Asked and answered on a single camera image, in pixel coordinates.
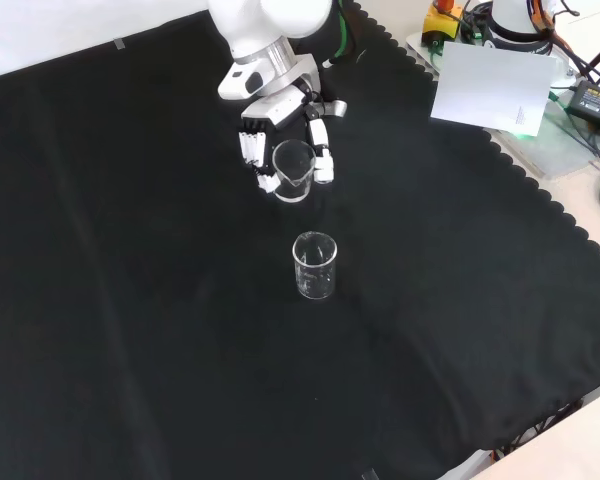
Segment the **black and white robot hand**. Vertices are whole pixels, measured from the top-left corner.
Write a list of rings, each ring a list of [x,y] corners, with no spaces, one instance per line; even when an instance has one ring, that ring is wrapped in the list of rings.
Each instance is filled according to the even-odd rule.
[[[242,159],[255,173],[258,187],[293,204],[303,201],[313,184],[331,183],[335,166],[324,119],[342,118],[346,112],[345,101],[326,101],[303,83],[249,105],[241,115],[238,138]],[[271,144],[275,133],[299,119],[306,126],[305,141]]]

